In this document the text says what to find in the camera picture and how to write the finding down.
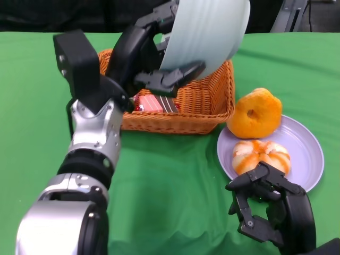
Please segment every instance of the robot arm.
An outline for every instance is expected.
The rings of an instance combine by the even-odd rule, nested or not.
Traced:
[[[171,32],[177,7],[178,1],[166,3],[129,27],[105,75],[81,31],[54,36],[57,65],[72,95],[67,106],[72,141],[57,176],[21,221],[16,255],[107,254],[108,189],[121,148],[123,113],[134,109],[130,97],[143,88],[176,97],[205,69],[196,61],[159,70],[166,42],[155,45],[153,37]]]

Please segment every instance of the purple plate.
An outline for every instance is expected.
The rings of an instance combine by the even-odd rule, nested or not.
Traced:
[[[232,167],[233,148],[241,140],[227,127],[218,137],[218,159],[231,180],[237,177]],[[280,127],[271,136],[259,140],[277,142],[288,150],[292,169],[286,178],[290,182],[302,186],[307,192],[319,182],[324,171],[324,154],[318,140],[304,125],[282,115]]]

